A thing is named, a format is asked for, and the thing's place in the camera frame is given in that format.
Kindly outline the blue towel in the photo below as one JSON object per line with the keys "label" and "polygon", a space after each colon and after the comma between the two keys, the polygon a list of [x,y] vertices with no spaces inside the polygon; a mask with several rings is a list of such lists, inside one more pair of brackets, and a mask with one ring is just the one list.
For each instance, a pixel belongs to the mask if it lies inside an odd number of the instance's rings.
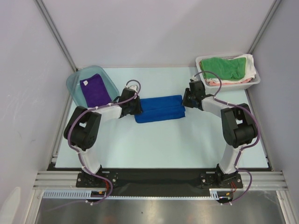
{"label": "blue towel", "polygon": [[140,100],[143,112],[135,115],[135,121],[141,124],[184,118],[185,107],[182,100],[181,95],[143,98]]}

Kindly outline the purple microfiber towel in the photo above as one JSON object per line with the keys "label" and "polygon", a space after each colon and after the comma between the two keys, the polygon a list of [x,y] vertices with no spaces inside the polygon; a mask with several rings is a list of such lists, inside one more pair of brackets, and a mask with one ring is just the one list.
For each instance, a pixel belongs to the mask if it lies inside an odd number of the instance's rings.
{"label": "purple microfiber towel", "polygon": [[80,80],[80,88],[88,107],[102,106],[110,103],[111,98],[100,74]]}

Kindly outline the green microfiber towel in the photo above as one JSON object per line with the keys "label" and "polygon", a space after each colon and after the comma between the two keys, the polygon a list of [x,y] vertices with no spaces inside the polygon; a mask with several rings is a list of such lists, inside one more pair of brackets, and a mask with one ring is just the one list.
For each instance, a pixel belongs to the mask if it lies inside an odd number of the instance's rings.
{"label": "green microfiber towel", "polygon": [[217,78],[215,75],[209,73],[212,72],[222,80],[238,81],[245,77],[246,58],[241,57],[228,60],[212,57],[201,60],[199,66],[202,71],[208,71],[203,73],[203,77],[206,79]]}

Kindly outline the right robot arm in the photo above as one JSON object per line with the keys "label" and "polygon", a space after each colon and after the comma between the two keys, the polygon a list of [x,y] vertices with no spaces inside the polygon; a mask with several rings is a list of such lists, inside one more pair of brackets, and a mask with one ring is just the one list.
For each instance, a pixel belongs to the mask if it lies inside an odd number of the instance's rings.
{"label": "right robot arm", "polygon": [[219,187],[227,187],[238,174],[238,163],[243,151],[252,146],[253,139],[260,138],[249,106],[233,105],[219,100],[213,94],[206,94],[204,84],[199,80],[190,80],[182,104],[209,112],[221,119],[226,147],[220,163],[216,166],[215,182]]}

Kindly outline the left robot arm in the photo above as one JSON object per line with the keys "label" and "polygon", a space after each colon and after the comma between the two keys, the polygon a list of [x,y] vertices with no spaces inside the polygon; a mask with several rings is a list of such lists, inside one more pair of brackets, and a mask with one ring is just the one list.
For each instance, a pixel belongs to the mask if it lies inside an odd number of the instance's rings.
{"label": "left robot arm", "polygon": [[82,170],[88,174],[86,181],[93,187],[101,185],[103,181],[103,175],[98,172],[101,164],[92,149],[99,127],[110,120],[141,114],[143,110],[139,91],[140,87],[137,85],[127,85],[117,102],[112,101],[93,108],[77,106],[64,130],[64,138],[69,147],[77,153]]}

